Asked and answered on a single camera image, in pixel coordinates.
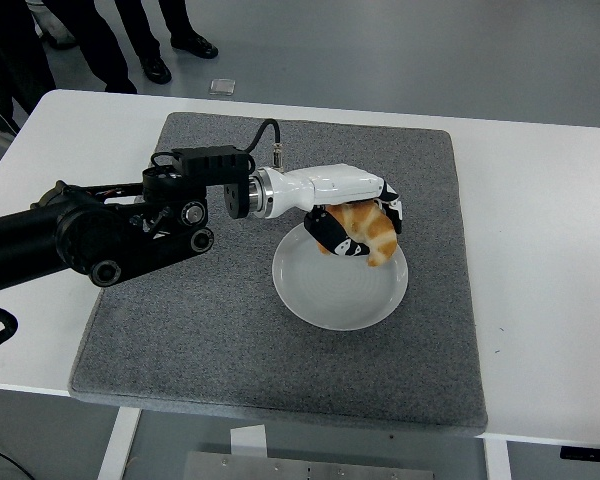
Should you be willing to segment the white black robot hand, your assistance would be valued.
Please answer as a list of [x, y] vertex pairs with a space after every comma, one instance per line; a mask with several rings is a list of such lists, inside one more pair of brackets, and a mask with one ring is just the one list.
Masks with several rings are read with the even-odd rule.
[[321, 253], [365, 256], [371, 267], [394, 255], [402, 229], [399, 194], [384, 179], [346, 164], [286, 173], [260, 168], [250, 180], [249, 207], [260, 218], [302, 210]]

